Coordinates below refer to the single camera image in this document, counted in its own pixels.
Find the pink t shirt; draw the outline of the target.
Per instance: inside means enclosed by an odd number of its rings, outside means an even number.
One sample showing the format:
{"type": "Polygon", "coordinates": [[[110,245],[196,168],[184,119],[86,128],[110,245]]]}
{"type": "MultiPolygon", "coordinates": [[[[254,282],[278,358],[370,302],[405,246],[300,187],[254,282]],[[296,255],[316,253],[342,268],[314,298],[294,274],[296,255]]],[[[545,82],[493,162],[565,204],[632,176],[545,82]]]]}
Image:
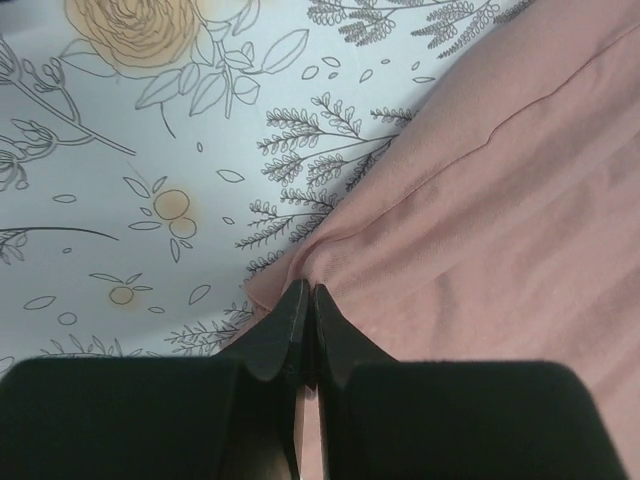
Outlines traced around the pink t shirt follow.
{"type": "Polygon", "coordinates": [[[536,1],[468,50],[298,247],[246,287],[328,287],[402,359],[545,359],[639,475],[639,5],[536,1]]]}

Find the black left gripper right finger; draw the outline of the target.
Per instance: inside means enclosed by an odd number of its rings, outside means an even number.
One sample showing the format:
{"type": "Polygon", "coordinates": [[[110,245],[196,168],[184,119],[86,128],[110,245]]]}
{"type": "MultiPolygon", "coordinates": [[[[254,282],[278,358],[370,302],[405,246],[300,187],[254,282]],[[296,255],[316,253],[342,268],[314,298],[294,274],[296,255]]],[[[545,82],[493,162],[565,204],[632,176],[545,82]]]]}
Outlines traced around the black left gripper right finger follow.
{"type": "Polygon", "coordinates": [[[623,479],[594,400],[549,361],[402,362],[314,290],[329,479],[623,479]]]}

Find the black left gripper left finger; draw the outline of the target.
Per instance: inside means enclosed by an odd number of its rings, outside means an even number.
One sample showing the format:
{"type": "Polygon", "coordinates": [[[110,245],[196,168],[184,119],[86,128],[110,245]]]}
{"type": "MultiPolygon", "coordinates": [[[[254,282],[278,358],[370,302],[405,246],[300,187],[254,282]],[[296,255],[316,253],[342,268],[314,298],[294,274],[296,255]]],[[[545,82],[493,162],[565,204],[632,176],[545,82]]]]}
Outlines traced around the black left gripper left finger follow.
{"type": "Polygon", "coordinates": [[[296,479],[310,287],[212,357],[42,358],[1,382],[5,479],[296,479]]]}

